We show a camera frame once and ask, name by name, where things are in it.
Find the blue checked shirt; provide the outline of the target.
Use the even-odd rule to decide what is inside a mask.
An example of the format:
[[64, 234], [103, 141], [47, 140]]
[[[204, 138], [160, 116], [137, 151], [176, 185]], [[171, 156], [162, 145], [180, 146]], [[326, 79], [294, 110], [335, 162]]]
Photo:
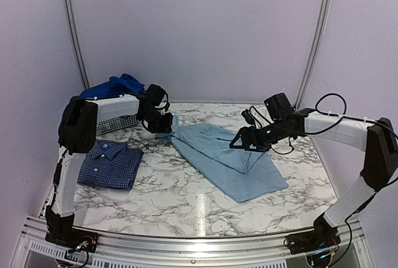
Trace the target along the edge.
[[144, 152], [127, 142], [97, 140], [80, 169], [80, 185], [132, 190]]

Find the light blue garment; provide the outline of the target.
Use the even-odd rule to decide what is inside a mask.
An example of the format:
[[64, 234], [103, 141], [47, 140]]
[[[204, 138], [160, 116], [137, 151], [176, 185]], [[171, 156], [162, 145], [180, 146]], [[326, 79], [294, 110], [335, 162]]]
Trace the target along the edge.
[[208, 123], [181, 126], [177, 116], [171, 129], [155, 137], [170, 141], [193, 168], [237, 203], [289, 187], [267, 153], [231, 149], [234, 133], [228, 129]]

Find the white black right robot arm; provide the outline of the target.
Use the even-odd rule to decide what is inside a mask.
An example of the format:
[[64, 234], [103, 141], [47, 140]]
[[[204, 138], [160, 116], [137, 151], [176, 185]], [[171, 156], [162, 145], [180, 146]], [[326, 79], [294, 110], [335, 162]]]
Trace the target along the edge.
[[388, 118], [355, 118], [320, 111], [318, 107], [296, 109], [284, 93], [278, 93], [264, 102], [271, 121], [256, 127], [249, 111], [243, 116], [248, 127], [242, 127], [229, 146], [252, 152], [267, 152], [282, 139], [309, 137], [312, 142], [328, 141], [342, 144], [350, 152], [364, 157], [354, 164], [353, 157], [340, 151], [336, 162], [327, 162], [327, 172], [334, 181], [348, 177], [350, 187], [313, 223], [305, 233], [287, 236], [287, 247], [292, 254], [324, 249], [339, 243], [338, 227], [362, 211], [382, 189], [397, 181], [397, 134]]

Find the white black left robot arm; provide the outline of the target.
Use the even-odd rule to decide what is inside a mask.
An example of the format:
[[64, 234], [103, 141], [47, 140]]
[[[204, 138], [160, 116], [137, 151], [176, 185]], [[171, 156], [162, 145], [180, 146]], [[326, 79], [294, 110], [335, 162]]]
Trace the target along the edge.
[[98, 234], [74, 228], [74, 194], [80, 167], [96, 142], [97, 130], [123, 129], [139, 122], [150, 133], [169, 133], [172, 114], [169, 96], [151, 84], [142, 94], [123, 93], [110, 98], [73, 97], [58, 128], [58, 162], [53, 175], [53, 197], [45, 208], [46, 241], [93, 252]]

